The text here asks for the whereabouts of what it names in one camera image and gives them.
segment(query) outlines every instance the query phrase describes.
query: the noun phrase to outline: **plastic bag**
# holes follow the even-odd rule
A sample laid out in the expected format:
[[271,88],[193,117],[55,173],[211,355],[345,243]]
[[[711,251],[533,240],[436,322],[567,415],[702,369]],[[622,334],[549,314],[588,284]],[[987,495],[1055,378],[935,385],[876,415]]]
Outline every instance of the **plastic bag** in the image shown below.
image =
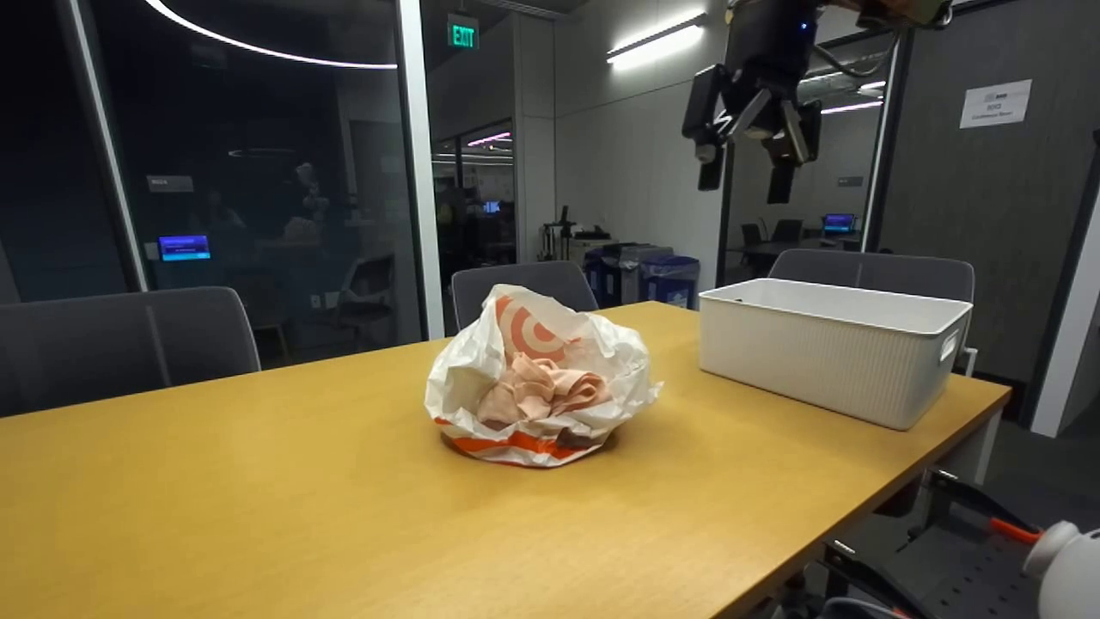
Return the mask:
[[[483,414],[502,387],[526,385],[526,361],[580,375],[583,385],[570,385],[583,387],[583,406],[552,399],[546,410],[514,410],[513,423]],[[636,329],[518,284],[496,284],[480,315],[436,355],[425,378],[425,414],[453,449],[523,466],[561,466],[594,454],[653,399],[648,349]]]

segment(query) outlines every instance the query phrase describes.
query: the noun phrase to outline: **food in plastic bag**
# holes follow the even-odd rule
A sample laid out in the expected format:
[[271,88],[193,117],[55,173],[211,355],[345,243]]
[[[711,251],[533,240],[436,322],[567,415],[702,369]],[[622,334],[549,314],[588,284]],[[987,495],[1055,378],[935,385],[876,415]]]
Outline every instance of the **food in plastic bag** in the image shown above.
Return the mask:
[[526,466],[594,454],[653,399],[636,329],[518,284],[489,291],[425,381],[425,414],[453,449]]

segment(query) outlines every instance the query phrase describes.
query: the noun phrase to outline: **desk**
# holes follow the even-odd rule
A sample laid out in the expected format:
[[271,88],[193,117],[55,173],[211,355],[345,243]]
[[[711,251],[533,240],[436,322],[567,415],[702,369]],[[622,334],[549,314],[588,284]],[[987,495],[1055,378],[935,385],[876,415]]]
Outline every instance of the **desk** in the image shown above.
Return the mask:
[[688,308],[608,315],[662,393],[561,472],[440,442],[440,339],[0,419],[0,615],[740,613],[1007,399],[947,378],[895,433],[699,372]]

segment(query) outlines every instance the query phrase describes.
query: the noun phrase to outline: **table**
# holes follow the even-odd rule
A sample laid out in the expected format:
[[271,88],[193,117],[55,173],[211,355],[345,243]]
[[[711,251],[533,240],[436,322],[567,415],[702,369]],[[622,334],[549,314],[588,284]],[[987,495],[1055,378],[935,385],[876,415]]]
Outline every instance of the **table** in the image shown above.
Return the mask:
[[737,615],[1007,399],[947,378],[895,433],[699,372],[688,308],[608,315],[662,393],[561,472],[443,446],[440,339],[3,419],[0,615]]

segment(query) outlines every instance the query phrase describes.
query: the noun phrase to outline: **sign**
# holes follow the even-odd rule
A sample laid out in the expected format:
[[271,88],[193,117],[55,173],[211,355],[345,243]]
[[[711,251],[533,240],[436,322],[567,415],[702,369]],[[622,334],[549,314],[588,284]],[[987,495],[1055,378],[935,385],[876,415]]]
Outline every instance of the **sign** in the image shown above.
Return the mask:
[[478,20],[448,13],[448,43],[450,48],[478,48]]
[[967,88],[958,128],[1024,124],[1032,79]]

